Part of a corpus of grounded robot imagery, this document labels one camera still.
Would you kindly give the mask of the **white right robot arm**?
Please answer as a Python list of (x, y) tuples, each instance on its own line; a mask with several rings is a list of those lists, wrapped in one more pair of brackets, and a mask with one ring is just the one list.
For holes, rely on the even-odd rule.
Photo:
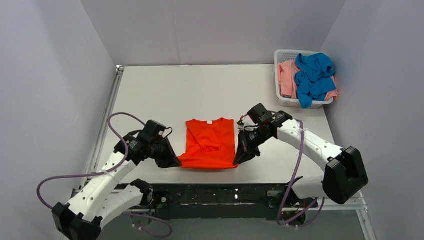
[(234, 165), (260, 156), (259, 146), (271, 138), (294, 147), (300, 157), (307, 156), (322, 170), (317, 176), (294, 175), (285, 187), (284, 200), (326, 198), (343, 205), (369, 183), (358, 149), (332, 144), (307, 130), (296, 119), (277, 126), (265, 123), (253, 130), (239, 130)]

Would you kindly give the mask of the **orange t shirt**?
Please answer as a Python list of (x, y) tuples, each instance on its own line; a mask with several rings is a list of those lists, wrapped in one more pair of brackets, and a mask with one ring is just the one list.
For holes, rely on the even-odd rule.
[(186, 122), (186, 151), (178, 157), (182, 168), (201, 170), (235, 169), (236, 134), (233, 119)]

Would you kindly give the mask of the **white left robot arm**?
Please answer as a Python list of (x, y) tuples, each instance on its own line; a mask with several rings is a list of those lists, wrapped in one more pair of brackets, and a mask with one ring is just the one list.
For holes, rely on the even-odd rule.
[(125, 142), (116, 144), (99, 176), (92, 178), (67, 203), (59, 202), (52, 208), (57, 230), (68, 239), (96, 240), (102, 228), (128, 209), (135, 206), (153, 209), (157, 203), (153, 187), (141, 179), (132, 181), (119, 193), (112, 193), (140, 162), (151, 158), (159, 167), (181, 165), (167, 138), (144, 142), (127, 135), (124, 139)]

